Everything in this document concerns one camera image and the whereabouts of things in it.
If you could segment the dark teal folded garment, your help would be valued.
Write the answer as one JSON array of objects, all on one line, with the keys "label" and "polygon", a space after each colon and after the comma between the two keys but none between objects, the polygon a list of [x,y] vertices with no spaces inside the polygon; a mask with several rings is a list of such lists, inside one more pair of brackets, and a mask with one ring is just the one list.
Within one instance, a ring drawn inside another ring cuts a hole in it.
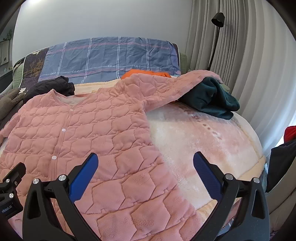
[{"label": "dark teal folded garment", "polygon": [[204,78],[198,85],[180,97],[179,102],[225,120],[231,119],[233,112],[240,109],[237,99],[226,92],[221,84],[211,77]]}]

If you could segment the orange folded jacket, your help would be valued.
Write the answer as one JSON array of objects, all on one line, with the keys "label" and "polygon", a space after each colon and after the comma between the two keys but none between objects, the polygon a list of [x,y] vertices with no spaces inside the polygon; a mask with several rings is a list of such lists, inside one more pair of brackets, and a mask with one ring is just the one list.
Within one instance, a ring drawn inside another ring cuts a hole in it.
[{"label": "orange folded jacket", "polygon": [[125,79],[130,77],[133,74],[147,74],[147,75],[156,75],[156,76],[161,76],[161,77],[168,77],[171,78],[169,73],[167,72],[153,72],[149,70],[138,70],[138,69],[131,69],[130,71],[126,72],[121,79]]}]

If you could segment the black floor lamp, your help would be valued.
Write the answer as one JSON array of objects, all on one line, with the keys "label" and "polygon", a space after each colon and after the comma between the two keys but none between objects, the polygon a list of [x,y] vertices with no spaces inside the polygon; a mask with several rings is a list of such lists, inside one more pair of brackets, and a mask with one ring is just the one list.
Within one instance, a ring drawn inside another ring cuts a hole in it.
[{"label": "black floor lamp", "polygon": [[214,39],[214,43],[213,43],[211,58],[210,58],[207,70],[211,69],[214,55],[215,55],[216,48],[217,48],[217,44],[218,44],[220,29],[224,27],[224,23],[225,23],[224,13],[222,13],[222,12],[216,13],[215,16],[212,18],[211,22],[216,27],[216,33],[215,33],[215,39]]}]

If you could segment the green striped pillow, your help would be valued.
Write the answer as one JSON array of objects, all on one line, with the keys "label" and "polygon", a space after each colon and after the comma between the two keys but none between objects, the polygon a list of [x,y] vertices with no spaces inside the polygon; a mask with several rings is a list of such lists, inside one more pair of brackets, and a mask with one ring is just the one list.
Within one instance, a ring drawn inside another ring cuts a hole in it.
[{"label": "green striped pillow", "polygon": [[16,63],[13,67],[13,89],[19,88],[23,78],[23,61]]}]

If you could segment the black folded garment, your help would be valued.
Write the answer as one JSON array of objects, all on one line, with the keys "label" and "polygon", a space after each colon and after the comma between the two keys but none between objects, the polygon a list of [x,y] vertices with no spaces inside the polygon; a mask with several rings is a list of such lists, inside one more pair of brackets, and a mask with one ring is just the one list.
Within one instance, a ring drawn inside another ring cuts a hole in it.
[{"label": "black folded garment", "polygon": [[74,83],[69,82],[68,77],[59,76],[55,79],[38,82],[29,88],[23,99],[23,104],[27,103],[30,99],[37,95],[48,93],[52,89],[63,96],[71,96],[75,93]]}]

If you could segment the dark floral patterned quilt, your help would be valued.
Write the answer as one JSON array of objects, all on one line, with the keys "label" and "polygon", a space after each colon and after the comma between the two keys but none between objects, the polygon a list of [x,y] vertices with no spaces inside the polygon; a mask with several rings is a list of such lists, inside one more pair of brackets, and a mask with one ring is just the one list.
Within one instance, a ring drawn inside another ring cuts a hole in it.
[{"label": "dark floral patterned quilt", "polygon": [[19,88],[29,90],[38,82],[48,50],[49,47],[32,52],[17,62],[23,61],[23,78]]}]

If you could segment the pink cartoon fleece blanket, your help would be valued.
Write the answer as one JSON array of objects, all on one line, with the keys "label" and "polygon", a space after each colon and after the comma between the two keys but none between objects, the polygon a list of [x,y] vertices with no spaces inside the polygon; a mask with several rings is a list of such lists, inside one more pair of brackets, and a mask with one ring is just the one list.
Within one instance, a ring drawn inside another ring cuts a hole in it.
[{"label": "pink cartoon fleece blanket", "polygon": [[190,240],[214,208],[193,156],[242,180],[262,173],[257,134],[240,115],[224,120],[174,102],[147,113],[150,144],[99,155],[76,206],[102,240]]}]

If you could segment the dark clothes pile with red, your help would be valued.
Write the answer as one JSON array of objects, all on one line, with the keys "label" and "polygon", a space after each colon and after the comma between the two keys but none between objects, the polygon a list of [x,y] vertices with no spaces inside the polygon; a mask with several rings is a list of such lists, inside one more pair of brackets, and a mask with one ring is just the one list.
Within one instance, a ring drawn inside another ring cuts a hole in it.
[{"label": "dark clothes pile with red", "polygon": [[284,143],[271,149],[266,192],[270,192],[283,178],[295,159],[295,126],[288,126]]}]

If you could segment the brown fleece garment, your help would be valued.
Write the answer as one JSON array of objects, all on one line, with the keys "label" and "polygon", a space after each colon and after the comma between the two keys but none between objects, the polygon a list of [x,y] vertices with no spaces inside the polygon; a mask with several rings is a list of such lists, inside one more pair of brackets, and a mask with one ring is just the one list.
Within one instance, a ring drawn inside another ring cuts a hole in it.
[{"label": "brown fleece garment", "polygon": [[25,93],[21,92],[19,88],[10,90],[7,94],[1,96],[1,116],[0,119],[3,120],[10,111],[25,97]]}]

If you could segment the blue plaid sheet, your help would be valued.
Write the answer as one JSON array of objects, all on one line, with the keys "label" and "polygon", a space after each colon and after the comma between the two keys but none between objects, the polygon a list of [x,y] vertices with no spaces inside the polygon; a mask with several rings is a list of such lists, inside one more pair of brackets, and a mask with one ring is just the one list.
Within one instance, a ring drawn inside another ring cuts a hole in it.
[{"label": "blue plaid sheet", "polygon": [[39,81],[67,77],[74,84],[106,82],[132,69],[181,75],[179,53],[169,41],[99,37],[51,46]]}]

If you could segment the pink quilted jacket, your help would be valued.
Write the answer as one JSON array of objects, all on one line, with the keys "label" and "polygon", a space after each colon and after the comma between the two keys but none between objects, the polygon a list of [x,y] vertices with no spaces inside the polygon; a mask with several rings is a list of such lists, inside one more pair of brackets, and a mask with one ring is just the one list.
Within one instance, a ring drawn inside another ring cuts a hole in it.
[{"label": "pink quilted jacket", "polygon": [[133,74],[91,94],[35,96],[1,130],[1,176],[25,164],[24,201],[34,178],[54,180],[95,153],[99,167],[77,207],[100,238],[190,240],[201,219],[152,143],[146,113],[206,77],[219,78],[206,70],[177,78]]}]

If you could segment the grey pleated curtain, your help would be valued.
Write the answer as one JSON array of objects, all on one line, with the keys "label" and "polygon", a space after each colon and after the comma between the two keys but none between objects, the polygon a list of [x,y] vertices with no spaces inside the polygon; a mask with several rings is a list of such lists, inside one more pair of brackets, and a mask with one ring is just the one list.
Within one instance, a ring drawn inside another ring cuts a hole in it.
[{"label": "grey pleated curtain", "polygon": [[295,123],[295,38],[268,1],[192,1],[186,55],[189,68],[206,69],[216,13],[225,16],[211,71],[239,101],[239,114],[269,155]]}]

